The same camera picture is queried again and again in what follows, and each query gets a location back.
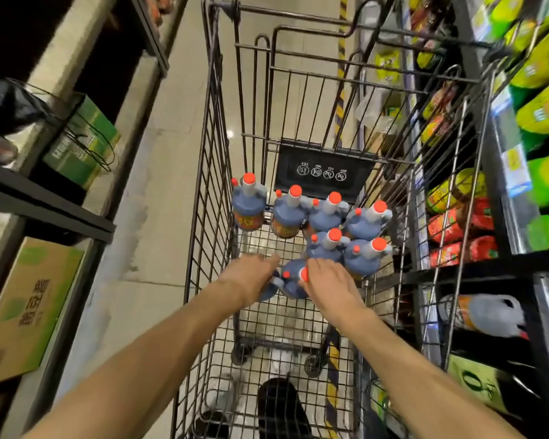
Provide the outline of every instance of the wire basket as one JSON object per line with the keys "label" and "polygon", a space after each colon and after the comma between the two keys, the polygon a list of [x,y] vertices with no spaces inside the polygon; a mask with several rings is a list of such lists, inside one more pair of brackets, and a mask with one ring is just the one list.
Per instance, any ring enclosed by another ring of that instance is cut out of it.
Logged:
{"label": "wire basket", "polygon": [[[437,325],[440,296],[435,283],[442,266],[456,259],[436,260],[443,257],[444,244],[431,239],[447,230],[447,225],[430,234],[426,202],[443,184],[445,192],[434,200],[435,206],[447,210],[463,200],[472,215],[476,191],[478,195],[483,191],[480,177],[472,170],[477,173],[481,165],[480,130],[494,89],[494,59],[504,54],[493,52],[497,49],[485,43],[462,42],[455,35],[411,32],[408,7],[402,0],[364,0],[355,19],[366,6],[379,9],[376,24],[282,12],[238,0],[201,1],[209,72],[185,302],[241,253],[278,253],[282,266],[304,251],[300,234],[283,240],[271,233],[274,195],[267,199],[262,228],[241,232],[235,227],[232,177],[254,172],[269,191],[288,190],[298,183],[307,195],[320,198],[339,190],[351,206],[370,206],[382,199],[394,214],[383,231],[393,244],[393,255],[359,284],[362,298],[445,369],[453,329]],[[390,12],[402,23],[399,28],[382,27]],[[269,33],[260,30],[254,42],[241,41],[247,17]],[[365,35],[363,43],[360,38]],[[333,55],[323,55],[329,49],[323,44],[329,40],[339,42],[340,54],[343,45],[344,55],[338,57],[335,50]],[[296,43],[305,41],[312,48],[322,43],[322,55],[298,49]],[[349,46],[356,51],[345,55]],[[467,78],[455,63],[464,47],[483,49],[483,74],[478,79]],[[371,56],[379,48],[390,50],[397,64],[378,64]],[[432,60],[430,70],[418,67],[419,53]],[[227,104],[225,99],[234,93],[238,104]],[[439,93],[450,97],[450,106],[435,103]],[[378,98],[381,110],[390,108],[391,113],[370,120],[366,111]],[[304,160],[308,170],[299,169]],[[456,176],[463,178],[449,180]],[[455,191],[456,181],[466,185],[463,197]],[[466,252],[468,243],[465,230],[459,253]],[[468,261],[468,256],[458,255],[457,266],[448,267],[456,272],[448,277],[459,276]],[[408,272],[421,270],[432,275],[423,287],[405,280]],[[458,281],[452,291],[456,298],[459,286]],[[306,416],[306,420],[299,417],[293,407],[294,414],[288,416],[294,427],[269,419],[259,407],[261,385],[279,376],[281,369],[297,393],[289,404],[300,402]],[[215,399],[224,384],[232,386],[228,381],[233,375],[239,376],[234,401],[219,416],[208,414],[212,405],[208,399]],[[277,294],[242,310],[217,329],[177,395],[171,434],[361,437],[366,428],[373,428],[371,412],[381,425],[395,423],[393,431],[408,434],[390,411],[373,370],[347,339],[327,324],[309,300]],[[204,416],[206,422],[200,424]]]}

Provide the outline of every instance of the cart wheel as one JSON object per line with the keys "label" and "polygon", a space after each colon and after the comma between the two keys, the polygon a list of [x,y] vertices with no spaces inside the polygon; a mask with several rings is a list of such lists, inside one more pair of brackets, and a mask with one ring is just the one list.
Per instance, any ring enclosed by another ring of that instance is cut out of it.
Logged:
{"label": "cart wheel", "polygon": [[308,356],[307,359],[305,359],[304,369],[307,376],[312,378],[318,377],[321,374],[322,369],[319,357],[315,354]]}
{"label": "cart wheel", "polygon": [[232,354],[230,354],[230,356],[232,358],[232,362],[234,362],[236,365],[242,365],[251,354],[251,347],[242,344],[234,344],[234,347],[232,348]]}

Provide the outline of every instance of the floor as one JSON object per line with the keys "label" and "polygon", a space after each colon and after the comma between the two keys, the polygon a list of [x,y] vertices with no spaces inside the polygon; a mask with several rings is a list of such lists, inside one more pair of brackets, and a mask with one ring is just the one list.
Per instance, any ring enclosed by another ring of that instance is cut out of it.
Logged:
{"label": "floor", "polygon": [[[269,7],[271,9],[310,13],[337,18],[339,0],[241,0],[242,3]],[[353,15],[354,0],[348,0],[348,17]],[[254,45],[260,33],[272,37],[273,28],[284,22],[293,26],[306,26],[292,19],[277,19],[242,13],[240,24],[241,43]],[[223,59],[224,115],[229,138],[232,172],[240,177],[245,170],[243,139],[241,137],[241,110],[237,82],[234,32],[231,21],[220,16],[220,44]],[[353,47],[353,38],[346,44],[347,54]],[[334,37],[297,34],[281,31],[278,48],[292,52],[305,52],[337,58],[338,41]],[[244,117],[247,133],[262,134],[264,101],[264,57],[259,57],[257,72],[256,128],[252,130],[253,52],[242,50],[242,85]],[[88,307],[78,329],[70,359],[59,388],[58,398],[89,375],[98,365],[130,343],[143,331],[167,317],[183,304],[184,286],[189,258],[189,242],[192,224],[200,144],[204,129],[204,105],[208,54],[205,46],[204,28],[199,0],[189,0],[185,9],[176,42],[170,55],[170,71],[162,82],[159,94],[145,130],[139,152],[117,214],[117,232],[114,243],[105,252],[101,268],[95,278]],[[289,76],[284,71],[275,72],[273,80],[273,104],[271,132],[276,137],[286,136],[298,139],[322,141],[326,137],[327,124],[335,98],[337,82],[322,83],[307,73],[324,73],[336,76],[337,64],[308,58],[279,54],[276,66],[304,71],[304,74]],[[211,134],[213,114],[206,129]],[[351,126],[344,130],[344,141],[351,140]],[[326,146],[332,144],[334,126],[327,133]],[[261,151],[252,157],[252,140],[247,139],[248,171],[260,172]],[[218,162],[218,156],[207,154],[210,160]],[[274,166],[272,156],[266,167],[266,183],[270,189]],[[213,166],[210,170],[216,173]],[[209,184],[201,185],[200,193],[210,200],[220,194],[210,190]],[[225,250],[220,240],[220,218],[215,220],[215,210],[208,212],[207,228],[201,231],[197,224],[195,234],[201,243],[194,255],[203,258],[199,251],[208,251],[212,242],[218,254]],[[300,236],[291,242],[283,242],[268,235],[268,228],[248,236],[238,243],[243,250],[265,253],[279,252],[285,260],[297,258],[303,250]],[[216,256],[203,266],[192,268],[191,277],[200,277],[199,286],[215,278],[220,261]],[[326,324],[311,302],[287,302],[277,295],[268,302],[256,304],[241,314],[241,329],[250,335],[258,334],[275,341],[292,341],[295,344],[316,346],[321,340]],[[212,387],[212,379],[220,376],[222,369],[232,368],[230,351],[233,340],[232,320],[224,323],[217,332],[212,346],[207,347],[200,362],[194,367],[193,377],[203,385]],[[348,348],[342,344],[340,350],[340,373],[338,389],[338,428],[349,426],[350,386],[348,373]],[[251,360],[242,366],[243,387],[234,420],[239,431],[232,437],[257,437],[251,428],[256,423],[255,404],[258,385],[271,373],[269,351],[257,348]],[[292,379],[298,387],[316,437],[330,437],[325,428],[324,406],[326,392],[326,370],[317,379],[308,379],[302,362],[305,354],[293,357],[296,365]],[[185,404],[180,406],[183,416]],[[190,420],[191,412],[185,416]],[[148,432],[147,439],[170,437],[171,407],[161,416]]]}

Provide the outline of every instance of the blue bottle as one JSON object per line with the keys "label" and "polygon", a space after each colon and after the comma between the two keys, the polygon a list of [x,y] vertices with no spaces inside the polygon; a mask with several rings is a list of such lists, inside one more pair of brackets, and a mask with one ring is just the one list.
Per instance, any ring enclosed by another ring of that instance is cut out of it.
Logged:
{"label": "blue bottle", "polygon": [[280,274],[277,270],[274,270],[272,278],[264,285],[260,291],[258,299],[261,302],[269,300],[271,297],[274,297],[279,289],[283,289],[285,282],[280,278]]}
{"label": "blue bottle", "polygon": [[386,203],[377,200],[370,208],[356,208],[348,214],[344,223],[344,235],[352,240],[373,240],[392,218]]}
{"label": "blue bottle", "polygon": [[303,190],[299,185],[291,186],[289,193],[284,197],[280,190],[276,190],[275,193],[277,200],[273,206],[271,230],[281,239],[290,239],[297,235],[307,218],[311,199],[301,195]]}
{"label": "blue bottle", "polygon": [[311,242],[307,244],[305,257],[308,259],[330,259],[342,263],[343,251],[340,246],[345,247],[350,239],[342,237],[339,228],[332,228],[328,232],[318,232],[311,236]]}
{"label": "blue bottle", "polygon": [[336,191],[330,193],[323,202],[314,199],[313,209],[307,218],[307,226],[303,228],[303,236],[306,240],[310,240],[311,236],[318,232],[337,228],[341,225],[349,208],[346,202],[342,202],[341,194]]}
{"label": "blue bottle", "polygon": [[283,294],[292,298],[308,298],[307,293],[299,286],[299,279],[307,281],[307,265],[304,259],[294,259],[283,266]]}
{"label": "blue bottle", "polygon": [[354,240],[344,252],[344,266],[354,279],[374,274],[381,265],[381,258],[392,252],[386,240],[377,237],[373,241]]}
{"label": "blue bottle", "polygon": [[264,208],[266,207],[266,188],[256,183],[256,176],[246,173],[241,179],[232,179],[232,208],[234,221],[242,231],[253,231],[264,223]]}

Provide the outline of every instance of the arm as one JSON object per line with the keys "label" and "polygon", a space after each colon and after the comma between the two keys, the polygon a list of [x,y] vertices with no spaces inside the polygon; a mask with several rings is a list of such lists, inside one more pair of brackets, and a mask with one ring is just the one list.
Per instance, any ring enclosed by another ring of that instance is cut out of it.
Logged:
{"label": "arm", "polygon": [[395,411],[420,439],[518,439],[503,418],[473,398],[366,308],[343,266],[309,260],[303,287],[324,317],[364,354]]}
{"label": "arm", "polygon": [[244,256],[187,305],[106,361],[24,439],[142,437],[221,322],[255,302],[278,256]]}

